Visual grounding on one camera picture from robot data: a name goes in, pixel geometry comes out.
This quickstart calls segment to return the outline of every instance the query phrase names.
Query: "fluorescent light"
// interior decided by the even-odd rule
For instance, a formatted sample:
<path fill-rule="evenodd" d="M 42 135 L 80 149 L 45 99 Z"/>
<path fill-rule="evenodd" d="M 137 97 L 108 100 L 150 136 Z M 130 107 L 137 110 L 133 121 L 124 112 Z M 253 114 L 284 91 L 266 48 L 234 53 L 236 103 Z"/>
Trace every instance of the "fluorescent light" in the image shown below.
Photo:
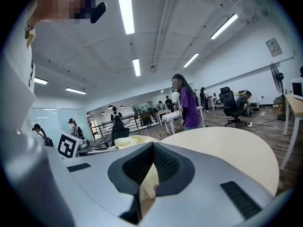
<path fill-rule="evenodd" d="M 40 83 L 40 84 L 43 84 L 43 85 L 47 84 L 46 80 L 43 80 L 43 79 L 40 79 L 40 78 L 36 78 L 36 77 L 34 78 L 34 82 Z"/>
<path fill-rule="evenodd" d="M 210 38 L 214 40 L 220 33 L 224 31 L 233 21 L 238 18 L 236 14 L 233 14 Z"/>
<path fill-rule="evenodd" d="M 127 35 L 134 33 L 134 18 L 132 0 L 119 0 L 122 20 L 124 24 L 125 33 Z"/>
<path fill-rule="evenodd" d="M 75 90 L 75 89 L 72 89 L 72 88 L 66 88 L 66 91 L 70 91 L 70 92 L 73 92 L 73 93 L 79 93 L 79 94 L 86 94 L 86 92 L 81 92 L 81 91 L 78 91 L 78 90 Z"/>
<path fill-rule="evenodd" d="M 134 64 L 134 71 L 136 73 L 136 76 L 140 76 L 140 64 L 139 64 L 139 59 L 133 59 L 133 64 Z"/>
<path fill-rule="evenodd" d="M 198 55 L 199 53 L 194 54 L 193 57 L 190 58 L 190 60 L 183 66 L 183 68 L 187 67 Z"/>

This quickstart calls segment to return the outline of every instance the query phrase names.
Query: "ceiling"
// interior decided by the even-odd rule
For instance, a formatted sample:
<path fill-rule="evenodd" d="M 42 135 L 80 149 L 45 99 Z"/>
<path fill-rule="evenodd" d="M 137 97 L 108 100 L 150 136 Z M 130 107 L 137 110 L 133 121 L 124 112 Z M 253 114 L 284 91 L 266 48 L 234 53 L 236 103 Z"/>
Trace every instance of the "ceiling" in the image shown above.
<path fill-rule="evenodd" d="M 171 79 L 176 72 L 190 73 L 254 17 L 248 0 L 132 0 L 135 33 L 126 35 L 118 0 L 97 3 L 102 1 L 107 11 L 95 24 L 82 20 L 37 25 L 32 44 L 36 76 L 49 83 L 36 87 L 36 95 L 88 100 Z M 233 13 L 239 18 L 232 26 L 210 39 Z M 184 69 L 194 53 L 200 53 L 198 59 Z M 134 58 L 140 60 L 140 77 L 133 69 Z M 88 94 L 67 92 L 67 87 Z"/>

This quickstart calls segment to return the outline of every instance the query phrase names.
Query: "round table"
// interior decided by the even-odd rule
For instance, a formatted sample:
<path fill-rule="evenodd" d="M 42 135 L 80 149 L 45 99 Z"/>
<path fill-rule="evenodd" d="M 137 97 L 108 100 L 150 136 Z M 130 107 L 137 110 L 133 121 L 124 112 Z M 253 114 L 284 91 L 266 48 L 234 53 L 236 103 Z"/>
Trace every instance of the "round table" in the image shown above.
<path fill-rule="evenodd" d="M 270 146 L 248 131 L 209 127 L 171 135 L 162 143 L 218 157 L 265 187 L 273 196 L 279 183 L 279 167 Z"/>

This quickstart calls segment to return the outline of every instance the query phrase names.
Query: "wooden floor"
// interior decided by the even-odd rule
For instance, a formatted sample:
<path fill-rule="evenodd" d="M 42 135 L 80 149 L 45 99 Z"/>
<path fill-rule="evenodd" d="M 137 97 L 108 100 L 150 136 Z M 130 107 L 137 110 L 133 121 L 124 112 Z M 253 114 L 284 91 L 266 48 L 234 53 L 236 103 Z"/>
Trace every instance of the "wooden floor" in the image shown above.
<path fill-rule="evenodd" d="M 254 122 L 253 127 L 276 119 L 277 114 L 274 111 L 268 112 L 271 108 L 268 107 L 266 109 L 260 109 L 260 111 L 256 111 L 254 113 L 254 117 L 241 117 L 241 120 L 246 122 Z M 266 112 L 264 116 L 260 116 L 261 112 Z M 216 111 L 210 110 L 209 112 L 203 111 L 203 117 L 205 123 L 208 127 L 213 126 L 223 126 L 227 123 L 227 117 L 222 112 L 221 109 L 217 109 Z M 273 150 L 279 166 L 282 164 L 284 156 L 287 152 L 290 139 L 292 136 L 293 128 L 294 128 L 294 116 L 291 115 L 289 120 L 288 132 L 287 135 L 283 135 L 285 122 L 275 120 L 273 122 L 269 122 L 263 125 L 260 125 L 256 128 L 248 128 L 248 126 L 244 126 L 244 124 L 238 124 L 240 129 L 250 131 L 258 136 L 260 136 Z M 235 124 L 228 125 L 227 127 L 235 127 Z M 181 120 L 175 120 L 174 122 L 175 132 L 182 132 L 183 127 L 181 126 Z M 165 126 L 153 126 L 149 129 L 144 129 L 141 131 L 134 132 L 134 135 L 145 135 L 151 136 L 156 139 L 162 140 L 169 136 L 165 130 Z M 297 140 L 294 146 L 294 149 L 291 153 L 288 163 L 283 171 L 280 171 L 280 179 L 277 190 L 277 195 L 285 190 L 293 188 L 296 184 L 297 178 L 299 176 L 299 172 L 301 170 L 303 163 L 303 124 L 299 126 L 299 132 L 297 136 Z"/>

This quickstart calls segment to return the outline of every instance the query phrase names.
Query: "electric fan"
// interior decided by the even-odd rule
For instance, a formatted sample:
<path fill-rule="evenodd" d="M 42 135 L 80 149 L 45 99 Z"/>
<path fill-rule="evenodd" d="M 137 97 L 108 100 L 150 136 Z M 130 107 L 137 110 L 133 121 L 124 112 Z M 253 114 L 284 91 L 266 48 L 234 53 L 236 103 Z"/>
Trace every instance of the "electric fan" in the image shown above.
<path fill-rule="evenodd" d="M 279 114 L 277 116 L 277 119 L 281 120 L 281 121 L 285 121 L 286 116 L 284 114 L 284 90 L 283 90 L 283 83 L 282 83 L 284 75 L 283 75 L 283 73 L 279 72 L 278 68 L 276 67 L 276 65 L 274 63 L 270 64 L 270 69 L 271 69 L 271 73 L 272 73 L 274 81 L 275 81 L 276 89 L 278 90 L 279 93 L 282 93 L 283 110 L 282 110 L 282 114 Z"/>

